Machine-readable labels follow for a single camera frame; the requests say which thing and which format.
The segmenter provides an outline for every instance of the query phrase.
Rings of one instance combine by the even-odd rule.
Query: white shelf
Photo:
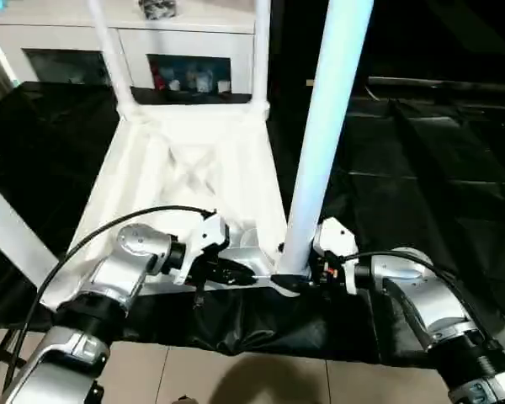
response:
[[[100,0],[107,24],[116,29],[254,33],[254,0],[177,0],[178,15],[148,21],[136,0]],[[86,0],[10,0],[0,25],[93,27]]]

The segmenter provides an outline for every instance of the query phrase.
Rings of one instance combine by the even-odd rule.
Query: glass cabinet door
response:
[[[23,49],[40,82],[110,85],[97,50]]]
[[[147,55],[153,86],[161,91],[231,93],[230,58]]]

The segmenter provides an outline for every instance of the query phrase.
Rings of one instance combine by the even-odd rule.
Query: black cable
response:
[[[452,269],[440,268],[439,266],[431,264],[430,262],[425,261],[424,259],[421,259],[419,257],[416,257],[413,254],[410,254],[409,252],[402,252],[402,251],[396,251],[396,250],[367,251],[367,252],[362,252],[362,253],[357,252],[355,254],[339,257],[339,259],[341,259],[342,262],[345,263],[345,262],[352,260],[352,259],[368,258],[368,257],[373,257],[374,255],[384,255],[384,256],[390,256],[390,257],[405,258],[409,261],[413,261],[414,263],[419,263],[423,267],[432,271],[438,278],[443,280],[447,284],[447,286],[451,289],[453,294],[460,301],[460,304],[465,308],[467,313],[470,315],[471,320],[476,324],[477,328],[479,328],[479,330],[482,332],[485,339],[486,340],[493,339],[493,337],[486,330],[486,328],[484,327],[482,322],[479,320],[479,317],[477,316],[477,314],[475,313],[475,311],[473,310],[471,305],[464,299],[464,296],[461,294],[460,290],[456,287],[455,283],[447,277],[446,274],[455,275],[455,271],[453,271]]]
[[[92,231],[90,234],[85,236],[80,242],[78,242],[71,250],[67,252],[67,254],[62,258],[58,263],[55,265],[55,267],[49,272],[43,283],[41,284],[40,288],[37,290],[37,294],[35,295],[34,301],[32,303],[32,306],[30,306],[28,310],[28,314],[26,315],[26,319],[24,320],[24,325],[23,328],[17,338],[17,342],[15,343],[15,347],[13,348],[13,353],[11,357],[11,361],[8,364],[8,372],[6,374],[6,379],[4,380],[3,383],[3,391],[5,391],[9,385],[11,384],[11,381],[13,380],[13,373],[15,371],[15,364],[17,363],[17,360],[19,359],[20,355],[20,350],[23,347],[23,342],[24,339],[26,338],[26,334],[28,333],[28,328],[29,324],[32,321],[32,317],[34,316],[35,309],[37,308],[38,304],[40,303],[41,297],[43,297],[43,294],[45,293],[45,290],[51,283],[51,281],[54,279],[58,271],[73,257],[78,251],[86,246],[89,242],[91,242],[96,236],[99,234],[103,233],[104,231],[107,231],[111,227],[114,227],[120,223],[123,223],[124,221],[128,221],[129,219],[133,219],[134,217],[137,216],[142,216],[142,215],[147,215],[149,213],[153,212],[161,212],[165,210],[183,210],[183,211],[188,211],[188,212],[196,212],[200,213],[204,218],[212,215],[212,212],[209,212],[208,210],[200,209],[200,208],[194,208],[192,206],[181,206],[181,205],[168,205],[168,206],[155,206],[153,208],[147,208],[143,210],[138,210],[132,213],[129,213],[128,215],[123,215],[117,219],[114,219],[113,221],[110,221],[106,225],[103,225],[99,227],[98,229]]]

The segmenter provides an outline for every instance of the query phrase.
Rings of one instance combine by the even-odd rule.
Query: white cabinet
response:
[[[208,72],[213,92],[252,92],[254,0],[180,0],[178,15],[159,21],[145,20],[136,1],[100,1],[130,85],[168,88],[175,75],[191,89],[191,77]],[[9,4],[0,47],[20,82],[108,81],[85,0]]]

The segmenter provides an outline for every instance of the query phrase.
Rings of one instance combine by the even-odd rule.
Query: black cloth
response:
[[[307,97],[278,98],[268,123],[287,212]],[[0,103],[0,191],[56,254],[71,239],[117,121],[106,88],[25,84]],[[63,207],[53,214],[49,206]],[[415,247],[453,268],[505,347],[505,109],[353,98],[322,214],[354,231],[361,251]],[[19,325],[34,292],[0,254],[0,327]],[[34,329],[51,324],[45,309],[37,317]],[[376,293],[216,291],[196,309],[192,294],[144,296],[123,338],[428,365],[400,307]]]

